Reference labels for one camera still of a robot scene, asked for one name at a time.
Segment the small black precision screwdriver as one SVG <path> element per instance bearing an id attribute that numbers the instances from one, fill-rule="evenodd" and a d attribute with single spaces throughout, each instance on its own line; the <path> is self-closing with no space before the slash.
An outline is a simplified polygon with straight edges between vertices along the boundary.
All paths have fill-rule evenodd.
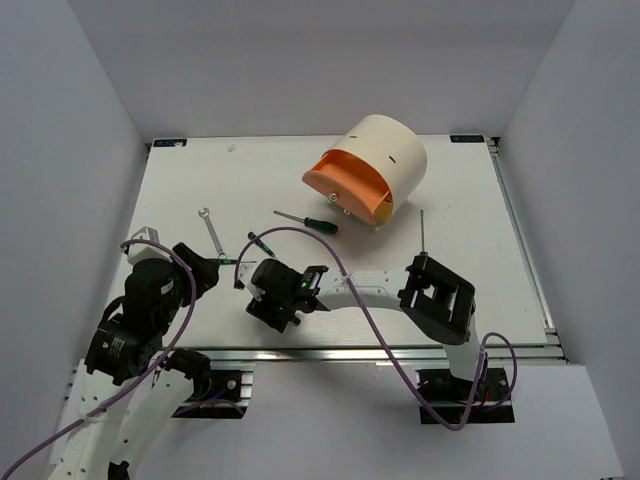
<path id="1" fill-rule="evenodd" d="M 218 259 L 220 265 L 255 264 L 256 260 Z"/>

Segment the large green screwdriver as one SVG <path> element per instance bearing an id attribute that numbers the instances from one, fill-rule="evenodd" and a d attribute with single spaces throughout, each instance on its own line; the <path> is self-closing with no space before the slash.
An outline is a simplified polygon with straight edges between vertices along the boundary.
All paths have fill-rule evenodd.
<path id="1" fill-rule="evenodd" d="M 426 235 L 425 235 L 425 220 L 424 220 L 424 210 L 420 209 L 419 211 L 419 219 L 420 219 L 420 240 L 421 240 L 421 256 L 427 256 L 428 252 L 426 250 Z"/>
<path id="2" fill-rule="evenodd" d="M 339 227 L 336 224 L 329 221 L 318 220 L 311 217 L 298 217 L 298 216 L 294 216 L 278 210 L 274 210 L 273 213 L 285 219 L 298 222 L 304 225 L 306 228 L 311 229 L 318 233 L 322 233 L 326 235 L 336 235 L 339 231 Z"/>

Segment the yellow drawer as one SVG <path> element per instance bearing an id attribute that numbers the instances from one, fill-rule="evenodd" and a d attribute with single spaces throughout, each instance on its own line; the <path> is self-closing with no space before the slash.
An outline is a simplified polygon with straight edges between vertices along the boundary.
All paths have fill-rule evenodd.
<path id="1" fill-rule="evenodd" d="M 381 226 L 389 222 L 393 215 L 393 203 L 383 200 L 374 211 L 375 225 Z"/>

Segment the orange top drawer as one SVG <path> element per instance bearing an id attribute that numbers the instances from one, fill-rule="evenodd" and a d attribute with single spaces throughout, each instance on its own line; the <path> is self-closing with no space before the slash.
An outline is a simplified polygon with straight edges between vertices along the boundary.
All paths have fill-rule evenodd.
<path id="1" fill-rule="evenodd" d="M 302 176 L 302 181 L 369 225 L 375 225 L 374 211 L 393 197 L 386 180 L 372 166 L 343 150 L 329 150 Z"/>

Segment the cream round drawer cabinet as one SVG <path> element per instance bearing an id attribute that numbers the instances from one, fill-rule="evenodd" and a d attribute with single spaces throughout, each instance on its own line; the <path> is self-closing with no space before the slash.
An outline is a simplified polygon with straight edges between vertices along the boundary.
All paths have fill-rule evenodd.
<path id="1" fill-rule="evenodd" d="M 322 156 L 333 149 L 359 157 L 382 175 L 393 197 L 393 215 L 422 182 L 428 165 L 421 139 L 401 122 L 379 114 L 363 118 Z M 334 196 L 328 200 L 337 205 Z"/>

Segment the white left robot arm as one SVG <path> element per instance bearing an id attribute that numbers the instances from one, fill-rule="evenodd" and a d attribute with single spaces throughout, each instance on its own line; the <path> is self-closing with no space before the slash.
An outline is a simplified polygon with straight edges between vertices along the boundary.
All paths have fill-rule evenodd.
<path id="1" fill-rule="evenodd" d="M 132 271 L 91 340 L 78 420 L 52 479 L 132 478 L 178 407 L 212 384 L 205 355 L 163 338 L 181 308 L 192 312 L 217 285 L 219 260 L 150 240 L 129 240 L 125 252 Z"/>

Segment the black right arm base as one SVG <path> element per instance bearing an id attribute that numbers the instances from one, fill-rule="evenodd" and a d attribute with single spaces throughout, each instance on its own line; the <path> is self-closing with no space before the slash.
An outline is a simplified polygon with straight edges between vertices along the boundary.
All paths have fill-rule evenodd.
<path id="1" fill-rule="evenodd" d="M 417 390 L 422 397 L 446 422 L 459 423 L 472 383 L 455 379 L 447 369 L 421 369 L 416 375 Z M 511 399 L 497 406 L 509 389 L 505 369 L 489 368 L 480 380 L 468 424 L 513 424 L 515 414 Z"/>

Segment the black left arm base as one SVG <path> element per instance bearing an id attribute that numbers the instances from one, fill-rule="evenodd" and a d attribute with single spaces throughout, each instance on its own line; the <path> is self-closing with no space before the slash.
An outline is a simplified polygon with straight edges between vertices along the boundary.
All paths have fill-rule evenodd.
<path id="1" fill-rule="evenodd" d="M 212 362 L 209 387 L 199 388 L 173 414 L 177 419 L 241 420 L 249 406 L 254 365 Z"/>

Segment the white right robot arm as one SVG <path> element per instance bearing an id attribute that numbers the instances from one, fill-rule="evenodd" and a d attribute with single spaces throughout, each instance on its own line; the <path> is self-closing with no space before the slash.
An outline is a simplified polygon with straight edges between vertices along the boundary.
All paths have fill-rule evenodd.
<path id="1" fill-rule="evenodd" d="M 302 273 L 276 259 L 239 269 L 237 289 L 252 295 L 246 312 L 282 333 L 297 314 L 356 308 L 397 311 L 429 339 L 441 344 L 449 363 L 445 382 L 459 396 L 472 399 L 484 391 L 488 377 L 482 367 L 475 326 L 475 287 L 425 254 L 404 270 L 360 271 L 344 275 L 326 266 Z"/>

